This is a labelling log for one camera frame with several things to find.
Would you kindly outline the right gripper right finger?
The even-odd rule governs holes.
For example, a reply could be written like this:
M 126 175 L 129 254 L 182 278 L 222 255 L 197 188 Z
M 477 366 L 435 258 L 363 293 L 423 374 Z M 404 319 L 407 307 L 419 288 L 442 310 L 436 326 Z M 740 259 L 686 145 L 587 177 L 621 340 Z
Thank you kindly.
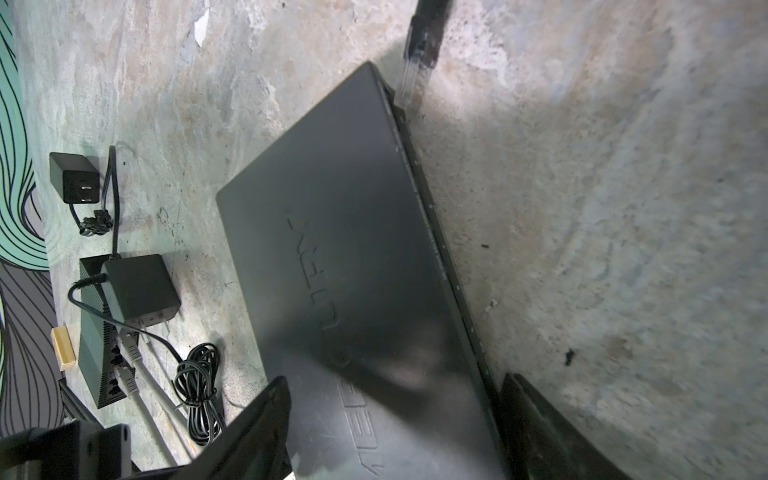
M 522 375 L 499 393 L 505 447 L 515 479 L 627 479 Z

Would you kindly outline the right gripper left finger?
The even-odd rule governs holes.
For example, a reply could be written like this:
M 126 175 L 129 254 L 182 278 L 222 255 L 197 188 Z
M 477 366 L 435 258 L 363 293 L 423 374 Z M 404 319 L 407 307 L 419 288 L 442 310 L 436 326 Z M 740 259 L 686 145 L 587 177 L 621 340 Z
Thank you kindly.
M 291 410 L 287 379 L 278 376 L 191 463 L 136 474 L 136 479 L 284 479 Z

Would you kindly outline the small black ribbed switch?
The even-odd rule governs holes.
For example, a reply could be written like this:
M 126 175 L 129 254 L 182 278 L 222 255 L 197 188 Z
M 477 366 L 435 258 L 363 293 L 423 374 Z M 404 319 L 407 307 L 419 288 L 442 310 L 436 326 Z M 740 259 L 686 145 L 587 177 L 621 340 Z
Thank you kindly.
M 80 277 L 88 278 L 101 273 L 109 254 L 80 259 Z M 102 314 L 110 315 L 101 285 L 89 285 L 81 290 L 80 301 Z M 115 373 L 123 359 L 115 326 L 101 317 L 81 310 L 79 366 L 96 408 L 101 409 L 126 398 Z

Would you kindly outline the large black network switch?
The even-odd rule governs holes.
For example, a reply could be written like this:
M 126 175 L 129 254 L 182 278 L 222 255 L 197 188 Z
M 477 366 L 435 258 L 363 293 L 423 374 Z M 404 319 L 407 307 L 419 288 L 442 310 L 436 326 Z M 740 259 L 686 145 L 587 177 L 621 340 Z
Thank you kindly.
M 401 114 L 361 64 L 216 195 L 299 479 L 506 479 Z

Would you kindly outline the black adapter with cable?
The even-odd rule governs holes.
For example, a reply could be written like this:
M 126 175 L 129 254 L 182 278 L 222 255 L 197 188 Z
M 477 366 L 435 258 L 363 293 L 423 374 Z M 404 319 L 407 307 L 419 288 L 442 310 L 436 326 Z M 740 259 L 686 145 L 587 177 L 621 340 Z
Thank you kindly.
M 75 294 L 94 287 L 104 294 L 107 313 L 97 311 Z M 166 339 L 143 329 L 162 320 L 171 320 L 181 307 L 180 298 L 162 257 L 158 254 L 131 258 L 110 256 L 95 273 L 74 282 L 68 301 L 107 324 L 129 333 L 144 334 L 159 342 L 177 361 L 172 388 L 186 407 L 187 430 L 191 440 L 207 446 L 224 430 L 224 414 L 216 405 L 217 375 L 222 363 L 219 348 L 210 342 L 199 344 L 181 356 Z

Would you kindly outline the small black power adapter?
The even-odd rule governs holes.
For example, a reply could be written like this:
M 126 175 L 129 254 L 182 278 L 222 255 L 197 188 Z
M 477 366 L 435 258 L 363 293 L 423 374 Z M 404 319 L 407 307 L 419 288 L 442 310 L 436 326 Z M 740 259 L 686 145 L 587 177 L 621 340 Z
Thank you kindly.
M 117 175 L 117 148 L 109 147 L 104 179 L 96 166 L 84 155 L 51 152 L 50 183 L 69 207 L 78 233 L 82 237 L 112 237 L 111 258 L 119 258 L 121 202 Z

